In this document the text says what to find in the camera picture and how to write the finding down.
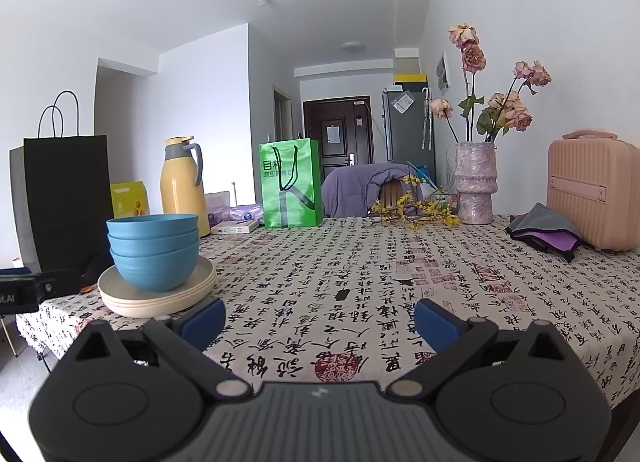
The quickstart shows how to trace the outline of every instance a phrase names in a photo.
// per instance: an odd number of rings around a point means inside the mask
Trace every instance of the gray cloth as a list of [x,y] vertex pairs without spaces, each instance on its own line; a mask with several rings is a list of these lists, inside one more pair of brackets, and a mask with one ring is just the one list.
[[576,238],[580,238],[580,231],[562,213],[549,209],[544,204],[538,202],[528,213],[519,216],[507,227],[507,232],[517,233],[520,231],[540,231],[554,232],[566,231]]
[[[322,184],[324,214],[333,218],[365,217],[380,197],[380,187],[387,181],[411,173],[404,164],[362,164],[334,169]],[[402,184],[406,191],[410,186]],[[413,189],[416,200],[422,199],[419,188]]]

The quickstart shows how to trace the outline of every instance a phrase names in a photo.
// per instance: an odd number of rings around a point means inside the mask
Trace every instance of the textured vase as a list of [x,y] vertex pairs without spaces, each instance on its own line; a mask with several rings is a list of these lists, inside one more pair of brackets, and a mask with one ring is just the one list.
[[453,180],[458,192],[458,216],[463,224],[492,222],[491,195],[498,191],[497,179],[492,142],[460,142],[457,145]]

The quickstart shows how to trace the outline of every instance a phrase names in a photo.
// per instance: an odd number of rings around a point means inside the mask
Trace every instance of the stacked plates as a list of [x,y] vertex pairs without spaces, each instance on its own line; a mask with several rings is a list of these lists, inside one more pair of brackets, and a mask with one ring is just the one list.
[[180,312],[203,300],[213,289],[216,277],[213,263],[199,256],[196,268],[183,284],[167,292],[146,292],[125,282],[113,265],[100,276],[98,290],[112,312],[125,317],[153,318]]

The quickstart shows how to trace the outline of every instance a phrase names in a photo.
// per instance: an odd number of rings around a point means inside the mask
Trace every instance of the dried rose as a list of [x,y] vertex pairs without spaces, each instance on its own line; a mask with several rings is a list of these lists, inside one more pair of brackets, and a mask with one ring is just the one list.
[[551,83],[549,72],[540,64],[540,61],[533,62],[533,75],[529,79],[529,83],[539,87],[544,87]]
[[513,128],[516,124],[516,112],[513,110],[507,110],[500,114],[498,121],[496,122],[496,126],[498,128],[502,128],[506,126],[507,128]]
[[516,130],[518,130],[519,132],[524,132],[527,128],[529,128],[530,125],[531,125],[531,116],[526,111],[526,108],[524,112],[516,113],[516,122],[514,125]]
[[[512,90],[511,92],[509,92],[509,98],[507,99],[507,102],[505,103],[504,108],[505,109],[511,108],[511,105],[514,102],[519,100],[520,100],[520,96],[518,95],[518,93],[515,90]],[[489,99],[489,106],[491,108],[500,109],[503,103],[504,103],[504,94],[501,94],[500,92],[496,92]]]
[[459,49],[463,49],[467,44],[478,45],[480,43],[476,28],[466,23],[449,27],[449,41]]
[[484,53],[476,44],[469,43],[462,51],[462,68],[466,72],[475,74],[486,67]]
[[519,132],[524,132],[531,124],[531,116],[527,107],[522,101],[514,101],[508,110],[501,113],[497,126],[499,128],[515,128]]
[[533,73],[533,68],[526,61],[518,61],[513,69],[513,75],[516,76],[516,79],[529,79]]
[[491,108],[500,109],[503,103],[504,103],[504,94],[501,94],[500,92],[496,92],[494,95],[492,95],[489,98],[489,106]]
[[453,106],[446,99],[434,99],[429,103],[429,108],[438,119],[449,119],[453,114]]

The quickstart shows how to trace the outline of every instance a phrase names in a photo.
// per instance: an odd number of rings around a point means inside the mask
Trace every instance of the door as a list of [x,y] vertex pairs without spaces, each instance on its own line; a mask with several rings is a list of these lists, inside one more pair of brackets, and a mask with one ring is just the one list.
[[318,141],[322,181],[336,168],[371,164],[369,97],[304,103],[306,136]]
[[386,158],[396,164],[414,164],[426,166],[431,179],[437,185],[435,143],[431,141],[429,149],[428,136],[422,148],[422,132],[424,129],[423,92],[412,92],[415,101],[404,112],[400,113],[392,100],[401,96],[402,92],[386,92],[384,96]]

